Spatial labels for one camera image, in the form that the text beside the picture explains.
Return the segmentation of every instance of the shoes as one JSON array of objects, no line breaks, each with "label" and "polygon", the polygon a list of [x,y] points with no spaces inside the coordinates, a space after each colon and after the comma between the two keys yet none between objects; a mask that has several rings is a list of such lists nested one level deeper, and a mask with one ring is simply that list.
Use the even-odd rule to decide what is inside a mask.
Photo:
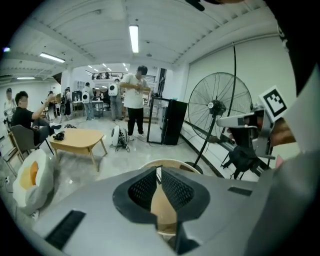
[{"label": "shoes", "polygon": [[51,122],[49,125],[52,129],[55,129],[55,130],[59,130],[61,128],[61,124],[57,124],[55,122]]}]

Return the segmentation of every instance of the table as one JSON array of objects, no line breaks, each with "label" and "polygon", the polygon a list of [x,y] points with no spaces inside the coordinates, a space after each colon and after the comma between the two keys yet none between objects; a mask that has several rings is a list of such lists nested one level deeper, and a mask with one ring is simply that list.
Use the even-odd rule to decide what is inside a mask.
[{"label": "table", "polygon": [[77,129],[77,128],[67,128],[64,130],[64,140],[55,140],[52,135],[49,139],[51,146],[54,149],[56,159],[59,160],[57,150],[63,150],[67,152],[72,152],[75,154],[90,155],[93,166],[96,171],[99,172],[99,168],[92,153],[92,148],[101,142],[104,155],[107,154],[106,147],[102,141],[104,134],[99,130],[88,130],[88,129]]}]

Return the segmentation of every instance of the concrete floor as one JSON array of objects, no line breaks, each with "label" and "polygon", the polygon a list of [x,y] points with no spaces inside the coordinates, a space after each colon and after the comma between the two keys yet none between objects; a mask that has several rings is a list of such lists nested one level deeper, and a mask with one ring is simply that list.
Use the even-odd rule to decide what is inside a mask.
[{"label": "concrete floor", "polygon": [[[69,121],[64,121],[63,124],[71,124],[81,129],[102,131],[105,134],[102,140],[108,154],[102,157],[104,151],[100,143],[93,148],[95,160],[99,164],[99,172],[97,172],[90,156],[58,150],[60,163],[59,170],[54,173],[54,190],[46,204],[39,209],[39,217],[44,215],[49,207],[54,206],[80,187],[88,185],[89,183],[139,169],[144,164],[157,159],[175,159],[186,162],[195,161],[197,158],[197,154],[181,138],[176,146],[147,143],[146,138],[138,136],[137,126],[135,126],[133,132],[135,140],[130,141],[128,144],[130,152],[124,149],[115,151],[115,148],[110,147],[111,131],[116,124],[127,128],[127,123],[124,121],[116,121],[115,124],[108,116],[90,121],[86,121],[86,117],[77,117]],[[148,124],[144,123],[143,127],[144,133],[147,134]],[[49,154],[50,157],[55,158],[46,143],[43,143],[41,148]],[[12,165],[16,172],[21,166],[18,160],[12,161]],[[202,160],[199,161],[198,165],[202,168],[205,175],[214,176],[212,170]],[[0,166],[2,170],[0,177],[10,176],[11,178],[11,184],[0,187],[0,196],[12,217],[17,222],[23,223],[31,228],[35,223],[34,219],[16,208],[12,194],[8,192],[12,191],[11,185],[15,177],[11,174],[3,160],[1,160]]]}]

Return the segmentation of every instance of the black refrigerator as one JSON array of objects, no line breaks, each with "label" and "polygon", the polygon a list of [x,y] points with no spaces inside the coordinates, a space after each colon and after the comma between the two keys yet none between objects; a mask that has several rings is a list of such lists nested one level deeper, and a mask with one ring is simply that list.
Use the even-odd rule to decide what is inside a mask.
[{"label": "black refrigerator", "polygon": [[153,97],[146,141],[176,145],[184,123],[187,106],[187,103],[174,99]]}]

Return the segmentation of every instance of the white wall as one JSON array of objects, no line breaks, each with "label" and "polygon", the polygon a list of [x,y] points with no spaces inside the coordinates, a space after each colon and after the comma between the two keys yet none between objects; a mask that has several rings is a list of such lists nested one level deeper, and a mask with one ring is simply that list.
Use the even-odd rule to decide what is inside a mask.
[{"label": "white wall", "polygon": [[187,63],[177,66],[174,70],[167,69],[162,97],[184,101],[188,75],[189,64]]},{"label": "white wall", "polygon": [[[237,77],[247,86],[252,102],[257,102],[259,94],[277,85],[288,107],[296,99],[294,73],[289,55],[278,37],[249,41],[235,46]],[[234,73],[233,48],[227,48],[190,65],[184,101],[189,102],[194,87],[204,77],[216,73]],[[287,159],[299,152],[296,143],[280,145],[273,149],[273,155]]]},{"label": "white wall", "polygon": [[28,94],[28,109],[30,111],[37,111],[41,107],[41,102],[44,102],[52,91],[52,87],[58,87],[60,84],[57,81],[40,81],[40,82],[26,82],[20,84],[13,84],[0,87],[0,116],[4,118],[4,102],[6,100],[7,88],[12,89],[12,98],[20,91],[26,91]]}]

